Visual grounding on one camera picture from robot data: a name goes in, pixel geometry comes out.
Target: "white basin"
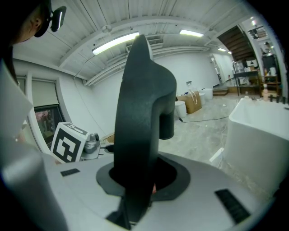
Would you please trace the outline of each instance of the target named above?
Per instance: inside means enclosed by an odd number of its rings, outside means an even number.
[[[242,98],[229,116],[224,159],[268,193],[289,167],[289,108]]]

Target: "white bucket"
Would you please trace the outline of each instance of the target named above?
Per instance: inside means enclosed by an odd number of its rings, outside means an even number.
[[[204,106],[206,104],[206,94],[205,93],[199,93],[200,95],[200,101],[202,103],[202,106]]]
[[[212,88],[204,88],[204,89],[200,90],[199,92],[205,93],[206,100],[213,99],[213,89]]]
[[[175,101],[175,110],[177,111],[178,117],[186,117],[186,105],[184,101]]]

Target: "concrete floor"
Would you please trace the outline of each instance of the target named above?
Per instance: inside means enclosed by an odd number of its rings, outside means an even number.
[[[229,116],[240,98],[236,94],[214,97],[212,100],[206,102],[200,110],[193,114],[188,114],[183,118],[184,122],[196,122],[182,123],[176,120],[175,135],[169,140],[159,140],[159,151],[211,164],[210,158],[220,148],[225,147],[228,118],[220,120],[209,119]],[[250,190],[261,201],[265,202],[271,197],[248,176],[238,172],[225,160],[220,163],[219,169]]]

